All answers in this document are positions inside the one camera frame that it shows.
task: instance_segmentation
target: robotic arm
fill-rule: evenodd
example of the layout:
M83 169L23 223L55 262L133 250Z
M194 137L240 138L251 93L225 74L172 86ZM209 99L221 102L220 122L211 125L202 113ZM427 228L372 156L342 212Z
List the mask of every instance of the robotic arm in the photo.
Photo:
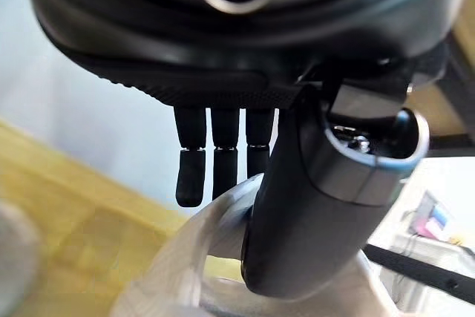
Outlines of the robotic arm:
M314 293L365 245L399 178L427 152L428 125L403 103L416 76L443 73L462 2L32 1L75 63L174 107L180 204L203 196L205 108L215 197L236 184L238 110L247 109L248 174L265 175L243 277L253 292L285 299Z

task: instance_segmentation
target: black metal frame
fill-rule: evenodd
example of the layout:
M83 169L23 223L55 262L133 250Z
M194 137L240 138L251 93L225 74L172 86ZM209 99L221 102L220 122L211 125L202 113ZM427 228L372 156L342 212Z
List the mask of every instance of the black metal frame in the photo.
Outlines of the black metal frame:
M436 85L465 124L467 134L432 137L429 157L475 156L475 70L453 33L445 76Z
M374 263L455 298L475 304L475 279L407 256L366 245L364 254Z

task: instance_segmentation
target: white cloth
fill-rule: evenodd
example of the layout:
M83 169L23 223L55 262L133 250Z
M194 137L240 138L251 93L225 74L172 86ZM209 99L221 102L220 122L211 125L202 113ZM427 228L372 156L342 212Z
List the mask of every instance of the white cloth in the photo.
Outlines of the white cloth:
M203 279L209 253L239 258L246 212L262 176L229 190L160 250L148 271L117 299L111 317L390 317L400 316L362 252L317 295L303 301L264 298L246 285Z
M0 203L0 317L23 300L39 269L39 236L17 208Z

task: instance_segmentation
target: cable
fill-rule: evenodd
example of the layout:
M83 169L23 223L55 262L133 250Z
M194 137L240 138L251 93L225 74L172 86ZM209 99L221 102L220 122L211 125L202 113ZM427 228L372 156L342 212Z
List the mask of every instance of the cable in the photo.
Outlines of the cable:
M401 255L410 257L413 253L414 248L416 247L416 240L418 238L418 234L412 234L409 239L407 240L407 244L404 247L404 250L401 252ZM394 303L397 305L401 301L401 283L403 282L405 276L402 274L396 274L393 279L393 286L391 287L391 298L393 299Z

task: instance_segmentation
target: wooden table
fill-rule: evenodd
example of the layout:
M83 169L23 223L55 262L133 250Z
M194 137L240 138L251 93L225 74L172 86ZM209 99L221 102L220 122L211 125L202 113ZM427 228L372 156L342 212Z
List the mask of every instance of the wooden table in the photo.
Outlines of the wooden table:
M3 199L21 207L42 237L41 272L14 317L107 316L185 222L1 123L0 173ZM207 267L240 276L237 261L212 259Z

